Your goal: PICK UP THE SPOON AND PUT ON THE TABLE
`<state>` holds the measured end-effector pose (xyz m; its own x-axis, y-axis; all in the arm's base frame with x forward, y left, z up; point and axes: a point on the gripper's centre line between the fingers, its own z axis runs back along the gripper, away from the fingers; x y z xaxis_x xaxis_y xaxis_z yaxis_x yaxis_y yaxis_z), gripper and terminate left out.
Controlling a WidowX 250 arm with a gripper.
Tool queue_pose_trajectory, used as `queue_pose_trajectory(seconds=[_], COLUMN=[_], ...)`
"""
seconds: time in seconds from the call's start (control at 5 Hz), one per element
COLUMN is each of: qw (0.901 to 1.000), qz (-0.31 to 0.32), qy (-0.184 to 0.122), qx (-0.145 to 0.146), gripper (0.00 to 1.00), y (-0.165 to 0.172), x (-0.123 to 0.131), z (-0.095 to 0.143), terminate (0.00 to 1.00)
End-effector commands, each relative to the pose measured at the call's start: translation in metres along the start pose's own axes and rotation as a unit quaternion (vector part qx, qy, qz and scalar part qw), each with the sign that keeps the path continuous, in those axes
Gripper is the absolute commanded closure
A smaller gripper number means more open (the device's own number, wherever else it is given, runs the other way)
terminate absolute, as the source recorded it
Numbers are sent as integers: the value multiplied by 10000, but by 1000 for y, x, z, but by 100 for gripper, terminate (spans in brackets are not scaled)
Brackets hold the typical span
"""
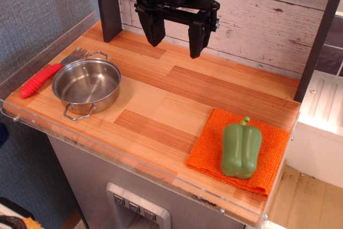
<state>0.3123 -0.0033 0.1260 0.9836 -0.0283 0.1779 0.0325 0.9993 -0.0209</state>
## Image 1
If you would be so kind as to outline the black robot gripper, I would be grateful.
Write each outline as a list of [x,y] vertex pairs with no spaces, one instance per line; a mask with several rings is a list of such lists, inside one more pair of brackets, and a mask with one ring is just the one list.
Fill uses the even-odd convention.
[[[199,10],[202,14],[207,15],[208,25],[200,22],[193,22],[189,25],[189,46],[191,58],[200,56],[202,50],[207,47],[211,31],[219,28],[219,19],[217,11],[220,9],[219,2],[215,0],[147,0],[148,9],[156,10],[165,6],[172,10],[177,8],[187,8]],[[146,35],[148,42],[156,47],[165,37],[165,23],[157,12],[137,8],[139,21]]]

